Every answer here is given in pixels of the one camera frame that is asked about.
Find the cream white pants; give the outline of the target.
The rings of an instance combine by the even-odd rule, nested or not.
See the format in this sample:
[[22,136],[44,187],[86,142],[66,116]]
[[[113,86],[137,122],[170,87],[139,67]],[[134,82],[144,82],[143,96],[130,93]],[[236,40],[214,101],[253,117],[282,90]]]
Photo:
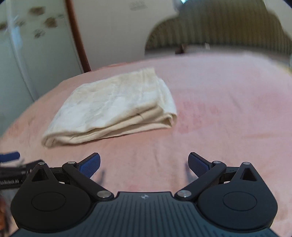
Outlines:
[[75,145],[148,130],[172,128],[177,110],[153,68],[77,87],[42,137],[47,147]]

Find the pink bed blanket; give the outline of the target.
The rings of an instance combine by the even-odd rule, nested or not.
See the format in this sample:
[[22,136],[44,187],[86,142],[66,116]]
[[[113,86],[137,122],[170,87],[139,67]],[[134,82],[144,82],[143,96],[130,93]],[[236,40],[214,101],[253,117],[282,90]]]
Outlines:
[[[160,129],[45,148],[41,138],[73,90],[84,83],[154,68],[169,87],[178,118]],[[253,54],[199,53],[104,67],[63,81],[37,100],[1,137],[1,152],[50,166],[97,152],[93,179],[113,193],[176,192],[195,179],[194,151],[228,166],[251,162],[278,203],[272,229],[291,236],[291,73]]]

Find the frosted glass wardrobe door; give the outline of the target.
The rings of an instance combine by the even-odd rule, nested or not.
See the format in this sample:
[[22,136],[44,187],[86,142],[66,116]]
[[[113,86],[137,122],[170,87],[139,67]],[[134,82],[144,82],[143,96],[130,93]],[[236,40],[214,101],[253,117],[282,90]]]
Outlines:
[[1,1],[1,134],[40,97],[83,72],[65,1]]

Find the olive striped headboard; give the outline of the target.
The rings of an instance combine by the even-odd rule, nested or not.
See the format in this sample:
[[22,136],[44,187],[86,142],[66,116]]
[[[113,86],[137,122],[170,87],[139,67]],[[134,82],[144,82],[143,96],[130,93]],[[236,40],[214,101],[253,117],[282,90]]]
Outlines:
[[184,54],[207,44],[291,56],[291,36],[264,1],[186,1],[152,28],[145,55]]

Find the brown wooden door frame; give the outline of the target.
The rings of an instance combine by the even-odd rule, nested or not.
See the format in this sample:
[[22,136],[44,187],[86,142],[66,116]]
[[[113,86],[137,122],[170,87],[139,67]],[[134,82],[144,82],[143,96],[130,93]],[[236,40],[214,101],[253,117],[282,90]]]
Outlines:
[[90,72],[91,68],[87,59],[87,55],[85,53],[85,49],[84,49],[83,42],[81,39],[81,34],[79,32],[77,18],[76,18],[74,6],[73,6],[73,1],[65,0],[65,5],[67,9],[67,14],[68,14],[69,22],[70,22],[70,27],[71,27],[74,43],[75,43],[77,53],[82,65],[82,69],[85,73]]

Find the white wall switch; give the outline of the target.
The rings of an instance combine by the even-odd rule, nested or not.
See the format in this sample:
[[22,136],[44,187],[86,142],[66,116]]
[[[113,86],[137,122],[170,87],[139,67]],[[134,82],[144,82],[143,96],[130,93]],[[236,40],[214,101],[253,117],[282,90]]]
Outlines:
[[133,1],[129,3],[129,8],[132,11],[141,10],[147,8],[144,1]]

